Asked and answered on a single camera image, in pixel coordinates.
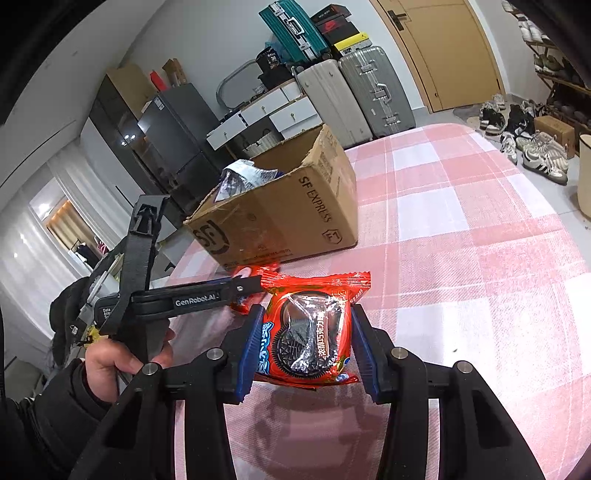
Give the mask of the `person's left hand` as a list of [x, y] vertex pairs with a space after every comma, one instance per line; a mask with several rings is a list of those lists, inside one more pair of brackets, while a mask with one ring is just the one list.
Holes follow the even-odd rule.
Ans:
[[106, 403], [118, 396], [117, 374], [137, 374], [143, 363], [120, 342], [103, 338], [90, 345], [85, 353], [87, 384], [93, 395]]

